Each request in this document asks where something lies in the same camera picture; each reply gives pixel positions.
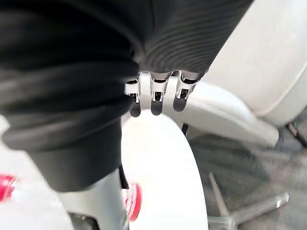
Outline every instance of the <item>red bottle cap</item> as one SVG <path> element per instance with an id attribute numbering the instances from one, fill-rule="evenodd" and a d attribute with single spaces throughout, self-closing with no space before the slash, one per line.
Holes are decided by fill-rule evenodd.
<path id="1" fill-rule="evenodd" d="M 16 177 L 0 174 L 0 202 L 9 199 L 15 188 Z"/>
<path id="2" fill-rule="evenodd" d="M 142 205 L 142 188 L 139 184 L 129 183 L 129 189 L 124 196 L 128 219 L 134 222 L 141 210 Z"/>

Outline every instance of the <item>white curved surface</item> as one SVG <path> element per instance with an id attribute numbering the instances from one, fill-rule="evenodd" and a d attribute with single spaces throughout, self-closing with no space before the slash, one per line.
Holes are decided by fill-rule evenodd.
<path id="1" fill-rule="evenodd" d="M 249 108 L 232 93 L 212 84 L 199 82 L 188 99 L 186 108 L 177 113 L 173 109 L 177 78 L 169 79 L 163 103 L 163 113 L 178 125 L 187 123 L 197 129 L 222 137 L 247 140 L 262 145 L 274 145 L 278 130 L 255 117 Z M 141 76 L 141 108 L 149 109 L 151 103 L 150 78 Z"/>
<path id="2" fill-rule="evenodd" d="M 202 81 L 284 125 L 307 105 L 307 1 L 255 0 Z"/>
<path id="3" fill-rule="evenodd" d="M 166 115 L 149 110 L 122 127 L 122 162 L 143 202 L 131 230 L 207 230 L 200 174 L 185 136 Z"/>

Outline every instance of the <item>black fingertip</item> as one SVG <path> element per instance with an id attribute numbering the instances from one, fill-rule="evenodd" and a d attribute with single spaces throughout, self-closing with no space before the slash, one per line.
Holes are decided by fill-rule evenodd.
<path id="1" fill-rule="evenodd" d="M 141 114 L 141 104 L 140 103 L 133 103 L 133 106 L 130 109 L 130 114 L 133 117 L 138 117 Z"/>
<path id="2" fill-rule="evenodd" d="M 163 103 L 162 102 L 158 102 L 158 101 L 152 101 L 151 104 L 151 111 L 152 114 L 155 116 L 158 116 L 162 113 L 162 108 L 163 108 Z"/>
<path id="3" fill-rule="evenodd" d="M 174 98 L 173 108 L 176 112 L 182 112 L 186 107 L 187 100 L 184 98 L 178 99 L 176 96 Z"/>

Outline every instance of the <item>black sleeve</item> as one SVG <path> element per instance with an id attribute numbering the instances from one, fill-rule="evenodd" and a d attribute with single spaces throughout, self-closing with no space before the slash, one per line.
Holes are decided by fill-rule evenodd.
<path id="1" fill-rule="evenodd" d="M 124 83 L 139 68 L 132 50 L 68 4 L 0 5 L 0 112 L 11 125 L 2 138 L 25 150 L 54 190 L 82 190 L 121 165 Z"/>

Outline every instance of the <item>floor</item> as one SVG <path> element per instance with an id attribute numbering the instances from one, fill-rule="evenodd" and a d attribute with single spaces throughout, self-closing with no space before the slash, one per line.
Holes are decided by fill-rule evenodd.
<path id="1" fill-rule="evenodd" d="M 307 109 L 295 120 L 307 137 Z M 307 150 L 285 128 L 274 148 L 264 148 L 189 128 L 209 216 L 219 216 L 209 182 L 213 171 L 230 212 L 288 192 L 290 202 L 239 226 L 239 230 L 304 230 L 307 225 Z"/>

